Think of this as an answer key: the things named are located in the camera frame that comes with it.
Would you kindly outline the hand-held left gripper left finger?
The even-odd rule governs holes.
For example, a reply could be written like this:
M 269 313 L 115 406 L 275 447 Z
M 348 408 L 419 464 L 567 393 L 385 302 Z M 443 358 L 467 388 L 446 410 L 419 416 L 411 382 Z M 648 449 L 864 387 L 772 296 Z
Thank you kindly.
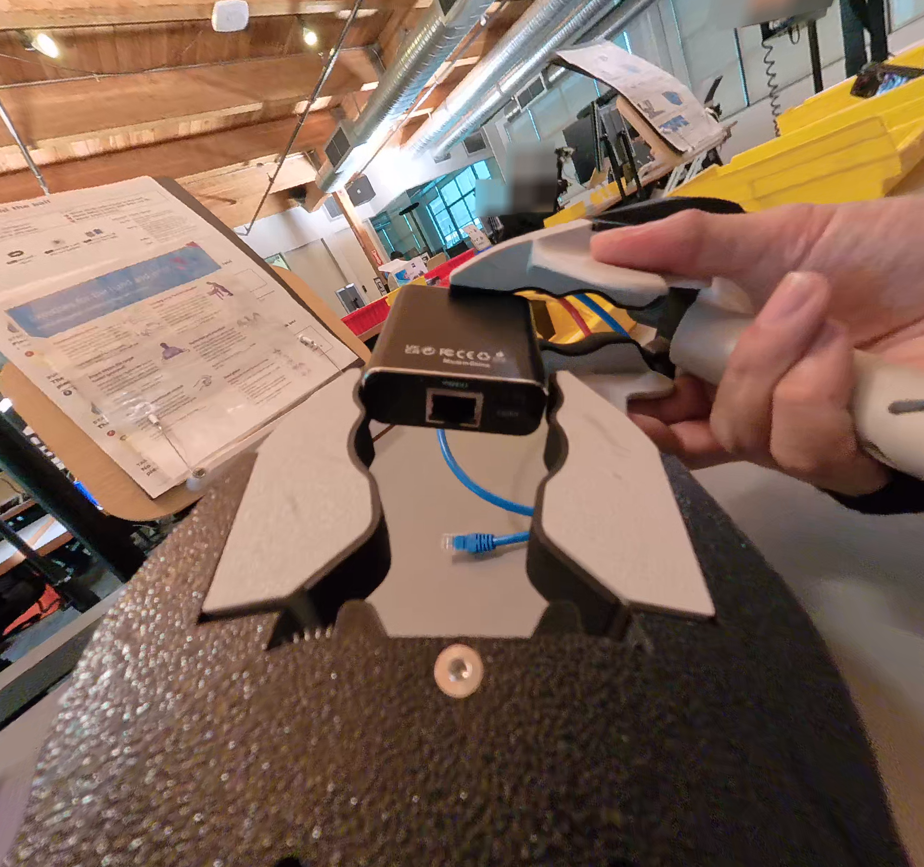
M 203 625 L 269 617 L 267 646 L 278 631 L 387 643 L 369 600 L 391 570 L 392 548 L 360 378 L 347 369 L 322 385 L 259 445 L 202 601 Z

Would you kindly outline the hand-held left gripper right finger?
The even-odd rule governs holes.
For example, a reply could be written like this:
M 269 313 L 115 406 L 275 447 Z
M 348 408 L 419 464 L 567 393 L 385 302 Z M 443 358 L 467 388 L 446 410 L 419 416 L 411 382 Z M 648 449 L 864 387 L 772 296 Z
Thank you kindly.
M 624 637 L 639 615 L 713 624 L 715 605 L 661 455 L 583 378 L 552 377 L 526 575 L 560 626 Z

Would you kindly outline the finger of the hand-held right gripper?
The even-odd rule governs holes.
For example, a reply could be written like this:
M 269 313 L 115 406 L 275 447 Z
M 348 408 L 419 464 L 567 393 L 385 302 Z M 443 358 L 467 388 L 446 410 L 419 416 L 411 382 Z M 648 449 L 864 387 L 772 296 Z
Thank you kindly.
M 666 399 L 674 381 L 648 364 L 641 347 L 626 337 L 586 337 L 558 344 L 541 341 L 546 376 L 567 372 L 608 401 Z
M 709 285 L 598 262 L 590 253 L 595 234 L 591 221 L 571 221 L 494 245 L 455 269 L 449 290 L 454 294 L 536 291 L 555 298 L 594 293 L 617 306 L 651 306 L 673 289 L 699 291 Z

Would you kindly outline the black network adapter box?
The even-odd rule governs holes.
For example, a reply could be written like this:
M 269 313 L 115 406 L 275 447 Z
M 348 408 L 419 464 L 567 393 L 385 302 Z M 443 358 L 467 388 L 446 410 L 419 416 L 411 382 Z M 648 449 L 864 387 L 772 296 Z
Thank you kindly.
M 539 429 L 548 387 L 527 299 L 402 289 L 359 381 L 371 420 L 479 434 Z

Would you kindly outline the person's right forearm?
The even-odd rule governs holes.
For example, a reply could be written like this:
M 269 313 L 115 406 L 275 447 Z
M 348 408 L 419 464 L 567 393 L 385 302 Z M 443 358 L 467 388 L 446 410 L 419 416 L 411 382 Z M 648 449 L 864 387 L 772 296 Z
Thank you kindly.
M 923 481 L 892 471 L 879 490 L 862 496 L 848 496 L 825 490 L 834 501 L 856 513 L 872 516 L 903 516 L 923 513 Z

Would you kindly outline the person's right hand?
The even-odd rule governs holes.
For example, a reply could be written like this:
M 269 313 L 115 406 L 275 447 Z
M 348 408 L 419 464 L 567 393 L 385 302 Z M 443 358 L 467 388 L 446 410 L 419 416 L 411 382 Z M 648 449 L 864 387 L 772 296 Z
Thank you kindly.
M 676 378 L 629 418 L 689 469 L 747 461 L 848 496 L 891 469 L 855 434 L 853 351 L 922 370 L 922 197 L 790 204 L 738 215 L 687 210 L 612 229 L 593 257 L 618 268 L 731 281 L 756 317 L 718 386 Z

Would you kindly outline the black computer monitor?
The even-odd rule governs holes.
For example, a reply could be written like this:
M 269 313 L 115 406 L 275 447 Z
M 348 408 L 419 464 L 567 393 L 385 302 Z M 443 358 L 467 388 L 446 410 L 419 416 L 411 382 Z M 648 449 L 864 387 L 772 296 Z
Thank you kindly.
M 566 146 L 571 150 L 570 160 L 577 181 L 588 182 L 598 168 L 595 105 L 591 103 L 580 111 L 576 120 L 565 126 L 563 136 Z

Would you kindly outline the red storage bin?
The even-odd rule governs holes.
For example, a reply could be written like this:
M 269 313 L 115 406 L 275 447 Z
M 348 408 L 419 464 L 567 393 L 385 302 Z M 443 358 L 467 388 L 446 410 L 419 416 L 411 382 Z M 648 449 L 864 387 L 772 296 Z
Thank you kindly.
M 388 297 L 360 307 L 342 318 L 343 324 L 360 340 L 378 335 L 390 312 Z

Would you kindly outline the yellow stacked storage bins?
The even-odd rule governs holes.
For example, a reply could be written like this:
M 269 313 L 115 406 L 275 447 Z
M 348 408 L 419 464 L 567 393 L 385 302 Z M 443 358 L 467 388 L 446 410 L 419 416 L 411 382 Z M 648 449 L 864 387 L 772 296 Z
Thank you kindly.
M 701 171 L 671 194 L 733 201 L 747 212 L 922 194 L 922 78 L 881 96 L 826 89 L 779 119 L 781 135 Z

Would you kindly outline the silver ventilation duct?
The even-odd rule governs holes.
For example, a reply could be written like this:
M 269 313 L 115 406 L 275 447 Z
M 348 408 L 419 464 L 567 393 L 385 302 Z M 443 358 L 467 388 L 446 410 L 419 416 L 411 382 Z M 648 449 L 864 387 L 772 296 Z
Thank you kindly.
M 471 70 L 449 94 L 438 99 L 422 125 L 403 145 L 410 157 L 444 154 L 502 110 L 536 76 L 560 49 L 596 30 L 630 0 L 535 0 L 525 13 L 482 53 Z M 410 121 L 428 86 L 437 88 L 455 72 L 462 54 L 482 36 L 473 16 L 464 34 L 449 39 L 448 27 L 429 12 L 427 20 L 407 42 L 365 109 L 348 129 L 346 152 L 321 168 L 316 185 L 321 193 L 341 190 L 367 168 L 389 139 Z

